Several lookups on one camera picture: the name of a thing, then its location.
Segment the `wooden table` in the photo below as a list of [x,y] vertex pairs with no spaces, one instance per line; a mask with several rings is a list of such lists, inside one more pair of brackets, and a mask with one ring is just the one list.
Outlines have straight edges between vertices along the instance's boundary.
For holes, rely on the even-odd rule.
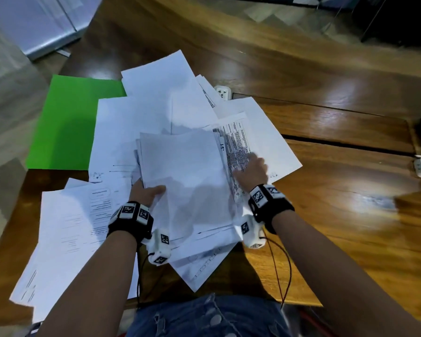
[[[310,44],[323,53],[309,52]],[[412,167],[414,147],[404,120],[375,115],[409,114],[421,102],[420,62],[411,54],[391,59],[389,52],[306,42],[190,0],[103,0],[62,74],[119,79],[124,68],[177,49],[211,83],[258,96],[303,164],[277,187],[421,319],[421,179]],[[359,59],[360,66],[354,64]],[[41,192],[63,188],[68,177],[87,180],[87,172],[27,173],[0,239],[0,325],[31,319],[31,309],[8,298],[37,243]],[[273,252],[284,289],[288,264],[274,246]],[[195,294],[169,266],[146,264],[143,270],[143,303],[208,292],[279,300],[270,250],[236,246]],[[287,302],[320,305],[294,265]]]

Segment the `forearm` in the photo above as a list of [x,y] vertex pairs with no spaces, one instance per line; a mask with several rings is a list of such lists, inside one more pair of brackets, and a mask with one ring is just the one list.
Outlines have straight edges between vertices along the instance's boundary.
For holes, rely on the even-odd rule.
[[113,232],[50,311],[38,337],[114,337],[131,285],[137,243]]
[[420,323],[295,212],[276,215],[272,225],[341,336],[421,336]]

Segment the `green folder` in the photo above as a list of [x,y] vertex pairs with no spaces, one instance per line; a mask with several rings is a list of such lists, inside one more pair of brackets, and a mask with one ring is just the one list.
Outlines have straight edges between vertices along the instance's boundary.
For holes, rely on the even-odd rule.
[[87,170],[98,100],[126,96],[122,82],[54,75],[26,166]]

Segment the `denim shorts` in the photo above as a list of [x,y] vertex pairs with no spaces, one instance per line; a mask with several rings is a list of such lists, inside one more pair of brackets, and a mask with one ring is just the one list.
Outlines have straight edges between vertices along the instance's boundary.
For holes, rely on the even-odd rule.
[[279,303],[211,294],[136,311],[127,337],[290,337]]

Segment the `black wrist strap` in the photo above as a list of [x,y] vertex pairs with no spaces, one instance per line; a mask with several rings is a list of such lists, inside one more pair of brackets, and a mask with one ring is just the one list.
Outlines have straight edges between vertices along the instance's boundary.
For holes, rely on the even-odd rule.
[[126,231],[134,236],[137,243],[151,238],[153,217],[149,208],[135,201],[121,206],[112,216],[108,225],[108,237],[115,231]]
[[263,222],[265,228],[272,234],[276,234],[271,222],[275,215],[285,211],[293,210],[293,205],[286,196],[273,185],[262,185],[254,187],[250,192],[248,204],[257,222]]

